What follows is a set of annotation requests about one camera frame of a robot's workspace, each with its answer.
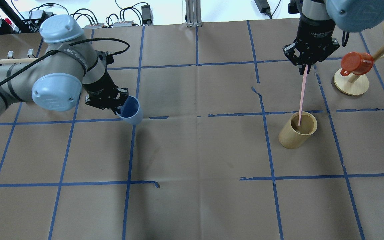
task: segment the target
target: cup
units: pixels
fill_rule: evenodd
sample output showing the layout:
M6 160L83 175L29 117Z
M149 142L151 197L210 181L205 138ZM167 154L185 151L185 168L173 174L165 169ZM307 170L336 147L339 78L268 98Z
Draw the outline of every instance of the cup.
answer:
M342 70L340 74L347 76L351 73L355 75L364 75L373 67L374 59L368 53L350 52L343 56L340 65Z
M132 125L139 124L143 120L143 110L140 107L139 100L133 96L128 96L116 115Z
M317 120L308 112L302 112L299 126L299 112L296 112L290 117L281 132L279 132L278 140L285 148L295 149L314 134L317 127Z

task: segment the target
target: pink straw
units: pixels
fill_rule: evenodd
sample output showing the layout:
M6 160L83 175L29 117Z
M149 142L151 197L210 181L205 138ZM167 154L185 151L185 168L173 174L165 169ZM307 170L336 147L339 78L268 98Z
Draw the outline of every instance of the pink straw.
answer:
M300 126L300 120L302 119L303 96L305 95L305 85L306 85L307 76L308 76L308 65L305 66L305 72L303 73L302 93L300 94L300 107L299 107L299 126Z

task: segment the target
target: blue cup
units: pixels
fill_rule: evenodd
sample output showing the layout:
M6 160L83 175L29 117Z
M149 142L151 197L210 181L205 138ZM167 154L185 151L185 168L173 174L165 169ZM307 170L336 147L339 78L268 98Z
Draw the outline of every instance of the blue cup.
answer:
M119 114L116 115L132 125L139 124L143 120L143 110L140 107L139 100L133 96L128 96L124 105L120 108Z

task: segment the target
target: black pole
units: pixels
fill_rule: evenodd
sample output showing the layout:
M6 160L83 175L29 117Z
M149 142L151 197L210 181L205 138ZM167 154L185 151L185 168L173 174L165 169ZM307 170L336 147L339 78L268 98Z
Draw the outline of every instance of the black pole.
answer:
M19 16L13 11L13 9L5 2L5 0L0 0L0 8L5 14L13 21L13 23L24 33L31 32L29 27L20 19Z

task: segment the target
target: mug handle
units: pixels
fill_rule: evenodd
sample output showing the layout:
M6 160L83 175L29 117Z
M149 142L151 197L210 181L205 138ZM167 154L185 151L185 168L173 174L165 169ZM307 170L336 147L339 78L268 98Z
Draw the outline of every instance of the mug handle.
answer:
M351 73L349 73L348 71L342 69L342 70L340 71L340 74L341 74L342 76L346 77L347 75L349 75L349 74L351 74Z

